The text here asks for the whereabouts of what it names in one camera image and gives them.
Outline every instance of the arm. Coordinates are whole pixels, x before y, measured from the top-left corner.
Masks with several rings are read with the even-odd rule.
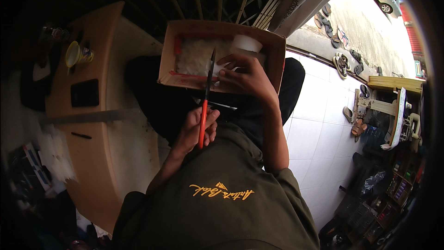
[[[230,63],[225,69],[219,72],[221,84],[234,83],[255,96],[262,104],[264,110],[262,154],[265,170],[276,173],[288,168],[289,154],[282,128],[279,98],[264,69],[256,58],[239,54],[228,55],[219,60],[218,64],[228,62]],[[234,72],[231,69],[235,67],[240,69]]]
[[[179,136],[176,139],[170,153],[166,157],[162,167],[150,182],[147,188],[147,195],[153,194],[161,185],[166,183],[177,171],[179,171],[182,161],[186,154],[191,152],[199,139],[200,117],[202,107],[190,111],[182,126]],[[207,110],[207,122],[204,145],[208,146],[216,137],[216,128],[218,126],[216,119],[219,117],[218,110]]]

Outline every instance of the car wheel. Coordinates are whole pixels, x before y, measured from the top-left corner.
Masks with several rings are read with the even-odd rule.
[[[386,14],[390,14],[391,12],[393,12],[393,8],[387,3],[379,3],[379,7],[381,8],[381,11]]]

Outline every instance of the scissors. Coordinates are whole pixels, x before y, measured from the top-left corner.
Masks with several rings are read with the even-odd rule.
[[[214,59],[216,58],[216,49],[213,50],[211,55],[211,67],[208,72],[207,86],[205,87],[205,98],[202,104],[202,116],[200,117],[200,130],[199,130],[199,148],[203,148],[203,138],[205,137],[205,124],[207,122],[207,108],[208,108],[208,94],[210,93],[211,78],[213,77]]]

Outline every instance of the plastic bag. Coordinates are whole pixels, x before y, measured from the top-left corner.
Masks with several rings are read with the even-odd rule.
[[[380,171],[376,173],[376,175],[368,177],[364,182],[364,186],[362,187],[361,195],[371,190],[384,177],[385,177],[385,171]]]

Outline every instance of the scissor blade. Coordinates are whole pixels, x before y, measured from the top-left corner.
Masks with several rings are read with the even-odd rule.
[[[213,49],[213,54],[211,55],[211,67],[208,72],[207,77],[207,86],[205,87],[205,99],[208,99],[208,94],[210,93],[211,87],[211,79],[213,78],[213,70],[214,70],[214,60],[216,58],[216,49]]]

